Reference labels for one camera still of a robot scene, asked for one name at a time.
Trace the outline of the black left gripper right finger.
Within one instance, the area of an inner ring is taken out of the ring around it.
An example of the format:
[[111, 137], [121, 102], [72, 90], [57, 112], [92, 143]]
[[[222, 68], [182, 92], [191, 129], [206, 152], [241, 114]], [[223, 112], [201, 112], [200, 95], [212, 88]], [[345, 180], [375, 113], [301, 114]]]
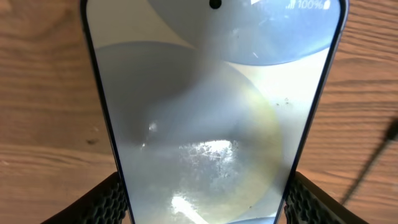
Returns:
[[368, 224], [296, 172], [285, 200], [288, 224]]

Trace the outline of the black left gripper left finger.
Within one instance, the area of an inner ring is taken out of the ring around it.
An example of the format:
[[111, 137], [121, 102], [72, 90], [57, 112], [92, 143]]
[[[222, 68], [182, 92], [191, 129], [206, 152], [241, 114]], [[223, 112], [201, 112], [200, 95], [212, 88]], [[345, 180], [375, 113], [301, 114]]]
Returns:
[[126, 212], [123, 185], [119, 174], [114, 172], [43, 224], [121, 224]]

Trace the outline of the Samsung Galaxy smartphone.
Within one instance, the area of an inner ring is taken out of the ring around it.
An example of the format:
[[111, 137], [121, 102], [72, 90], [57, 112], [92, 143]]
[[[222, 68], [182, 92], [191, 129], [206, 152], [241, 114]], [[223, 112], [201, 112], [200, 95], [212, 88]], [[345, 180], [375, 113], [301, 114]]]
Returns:
[[344, 0], [86, 0], [132, 223], [277, 223]]

